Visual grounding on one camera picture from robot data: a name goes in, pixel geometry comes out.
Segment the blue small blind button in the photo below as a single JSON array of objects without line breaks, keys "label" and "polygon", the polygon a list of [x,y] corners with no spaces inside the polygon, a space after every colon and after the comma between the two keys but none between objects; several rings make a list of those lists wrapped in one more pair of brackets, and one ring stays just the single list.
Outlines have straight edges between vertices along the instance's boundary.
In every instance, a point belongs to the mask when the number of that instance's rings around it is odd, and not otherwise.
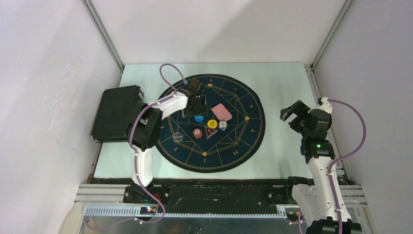
[{"label": "blue small blind button", "polygon": [[202,122],[204,119],[205,119],[205,117],[203,115],[194,116],[194,120],[196,122]]}]

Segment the yellow big blind button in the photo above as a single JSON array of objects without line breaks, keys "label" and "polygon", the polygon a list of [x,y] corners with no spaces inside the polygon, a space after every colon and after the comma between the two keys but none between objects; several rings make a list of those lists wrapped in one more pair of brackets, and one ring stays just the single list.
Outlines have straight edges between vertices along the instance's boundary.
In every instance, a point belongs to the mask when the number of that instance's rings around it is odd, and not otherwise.
[{"label": "yellow big blind button", "polygon": [[215,120],[215,119],[208,120],[207,127],[212,128],[212,129],[216,129],[218,127],[218,121]]}]

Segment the red poker chip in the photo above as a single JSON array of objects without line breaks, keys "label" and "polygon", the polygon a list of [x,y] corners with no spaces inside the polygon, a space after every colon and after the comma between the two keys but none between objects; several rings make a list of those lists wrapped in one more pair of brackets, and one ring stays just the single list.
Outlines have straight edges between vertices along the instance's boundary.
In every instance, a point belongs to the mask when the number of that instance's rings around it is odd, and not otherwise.
[{"label": "red poker chip", "polygon": [[200,128],[195,128],[195,129],[193,129],[192,133],[193,133],[193,136],[194,136],[196,139],[200,139],[200,138],[202,138],[202,136],[203,136],[203,132],[202,132],[202,130],[201,130]]}]

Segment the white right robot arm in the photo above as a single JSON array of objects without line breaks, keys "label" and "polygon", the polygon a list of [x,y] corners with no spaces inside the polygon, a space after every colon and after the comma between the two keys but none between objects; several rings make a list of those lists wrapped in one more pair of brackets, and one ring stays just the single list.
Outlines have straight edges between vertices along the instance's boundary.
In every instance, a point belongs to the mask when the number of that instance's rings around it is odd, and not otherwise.
[{"label": "white right robot arm", "polygon": [[301,100],[280,111],[280,119],[289,122],[295,132],[301,134],[301,154],[313,177],[314,185],[303,177],[289,177],[292,185],[283,191],[290,204],[300,207],[298,219],[304,219],[308,234],[360,234],[362,227],[354,223],[345,206],[339,188],[335,156],[332,144],[327,140],[332,125],[333,100],[318,99],[318,107],[311,109]]}]

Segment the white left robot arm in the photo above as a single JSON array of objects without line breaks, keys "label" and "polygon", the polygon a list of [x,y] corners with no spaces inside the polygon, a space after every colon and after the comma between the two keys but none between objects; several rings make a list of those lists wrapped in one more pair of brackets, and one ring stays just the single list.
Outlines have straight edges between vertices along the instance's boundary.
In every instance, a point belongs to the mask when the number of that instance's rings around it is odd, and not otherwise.
[{"label": "white left robot arm", "polygon": [[186,117],[205,115],[206,87],[198,80],[186,82],[183,88],[172,88],[165,97],[151,103],[141,103],[141,109],[129,132],[129,145],[134,154],[134,176],[138,184],[135,197],[142,203],[152,201],[154,190],[148,186],[152,180],[151,150],[160,137],[162,120],[182,111]]}]

